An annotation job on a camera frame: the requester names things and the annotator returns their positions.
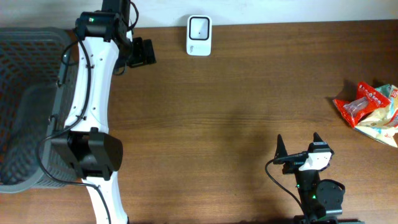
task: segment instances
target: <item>brown wooden surface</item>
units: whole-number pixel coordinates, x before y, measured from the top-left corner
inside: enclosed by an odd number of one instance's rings
[[[350,83],[398,85],[398,21],[219,26],[209,57],[183,27],[137,29],[157,64],[114,77],[110,133],[131,221],[234,223],[292,218],[299,206],[266,176],[282,134],[289,153],[317,131],[334,149],[321,178],[345,184],[341,218],[397,223],[398,149],[352,129],[331,105]],[[295,191],[294,176],[271,173]],[[0,195],[1,223],[94,223],[86,189]]]

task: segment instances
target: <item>plastic wrapper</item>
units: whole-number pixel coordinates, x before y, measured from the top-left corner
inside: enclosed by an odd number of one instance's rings
[[[398,88],[384,85],[376,90],[389,98],[390,105],[374,110],[355,129],[379,142],[398,147],[394,140],[395,133],[398,133]]]
[[[388,97],[375,90],[365,82],[358,83],[356,100],[353,102],[333,100],[344,119],[353,128],[365,115],[379,108],[385,108],[390,104]]]

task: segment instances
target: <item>black cable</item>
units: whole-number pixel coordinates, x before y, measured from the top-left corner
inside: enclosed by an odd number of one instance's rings
[[[36,155],[37,163],[39,164],[40,169],[51,180],[53,180],[53,181],[55,181],[57,183],[60,183],[60,184],[67,184],[67,185],[75,185],[75,186],[83,186],[83,187],[92,187],[92,188],[94,188],[98,192],[99,197],[101,198],[101,201],[102,201],[102,203],[103,203],[103,205],[105,207],[105,210],[106,210],[106,214],[108,216],[109,224],[111,224],[111,215],[109,213],[108,206],[106,205],[105,198],[104,198],[102,192],[100,191],[100,187],[99,186],[94,185],[94,184],[86,184],[86,183],[79,183],[79,182],[72,182],[72,181],[66,181],[66,180],[57,179],[53,175],[51,175],[50,172],[44,167],[44,165],[42,163],[42,160],[40,158],[40,147],[41,147],[41,145],[43,145],[46,141],[48,141],[50,139],[59,137],[59,136],[65,134],[65,133],[67,133],[69,130],[71,130],[73,127],[75,127],[83,119],[83,117],[84,117],[84,115],[86,113],[86,110],[87,110],[88,100],[89,100],[89,97],[90,97],[90,89],[91,89],[91,63],[90,63],[90,60],[89,60],[89,57],[88,57],[88,53],[87,53],[86,47],[84,46],[83,42],[80,40],[79,36],[76,34],[76,30],[75,29],[73,30],[73,32],[75,33],[76,38],[78,39],[77,41],[81,45],[81,49],[83,50],[83,53],[84,53],[84,55],[86,57],[86,61],[87,61],[87,71],[88,71],[88,73],[87,73],[87,90],[86,90],[85,103],[83,105],[83,109],[81,110],[81,115],[77,117],[75,122],[73,122],[67,128],[65,128],[65,129],[63,129],[63,130],[61,130],[61,131],[59,131],[57,133],[54,133],[54,134],[51,134],[51,135],[47,136],[46,138],[44,138],[43,140],[41,140],[37,144],[37,146],[35,148],[35,155]]]
[[[123,74],[125,74],[126,70],[127,70],[127,63],[124,64],[124,69],[123,69],[123,71],[121,71],[121,72],[119,72],[119,73],[114,73],[113,75],[116,75],[116,76],[123,75]]]
[[[274,160],[271,159],[271,160],[270,160],[269,162],[267,162],[267,164],[266,164],[266,173],[267,173],[268,177],[269,177],[272,181],[274,181],[274,183],[275,183],[276,185],[278,185],[282,190],[286,191],[290,196],[292,196],[292,197],[294,198],[294,200],[298,203],[298,205],[300,206],[301,210],[303,211],[305,220],[307,221],[308,224],[310,224],[310,220],[308,219],[307,213],[305,212],[305,210],[304,210],[304,208],[303,208],[303,205],[302,205],[301,202],[298,200],[298,198],[297,198],[292,192],[290,192],[290,191],[287,190],[284,186],[282,186],[280,183],[278,183],[278,181],[276,181],[276,180],[270,175],[270,173],[268,172],[268,165],[271,164],[271,163],[273,163],[273,161],[274,161]]]
[[[73,66],[73,65],[77,65],[79,64],[79,61],[77,62],[73,62],[73,63],[66,63],[63,61],[63,58],[65,57],[65,54],[67,53],[67,51],[69,50],[69,48],[71,48],[73,45],[79,43],[78,40],[73,41],[70,45],[68,45],[68,47],[65,47],[65,49],[63,50],[62,54],[61,54],[61,63],[63,63],[66,66]]]
[[[136,21],[133,24],[131,24],[131,26],[129,26],[129,28],[127,28],[127,31],[130,31],[135,28],[135,26],[137,25],[137,22],[138,22],[138,17],[139,17],[137,6],[132,1],[130,1],[130,4],[133,6],[133,8],[136,12]]]

